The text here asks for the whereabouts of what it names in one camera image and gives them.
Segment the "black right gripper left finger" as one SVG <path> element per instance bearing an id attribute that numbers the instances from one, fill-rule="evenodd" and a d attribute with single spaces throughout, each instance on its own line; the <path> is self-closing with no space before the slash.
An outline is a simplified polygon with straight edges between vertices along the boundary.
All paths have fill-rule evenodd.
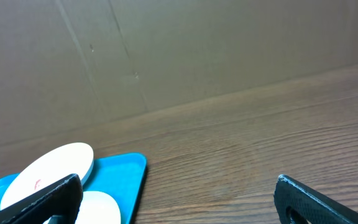
<path id="1" fill-rule="evenodd" d="M 74 224 L 82 199 L 81 180 L 70 174 L 0 210 L 0 224 Z"/>

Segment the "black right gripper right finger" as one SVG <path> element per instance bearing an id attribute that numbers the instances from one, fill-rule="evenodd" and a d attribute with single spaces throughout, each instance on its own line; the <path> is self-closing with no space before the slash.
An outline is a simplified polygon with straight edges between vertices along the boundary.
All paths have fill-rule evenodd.
<path id="1" fill-rule="evenodd" d="M 273 201 L 281 223 L 358 224 L 358 213 L 311 187 L 280 174 Z"/>

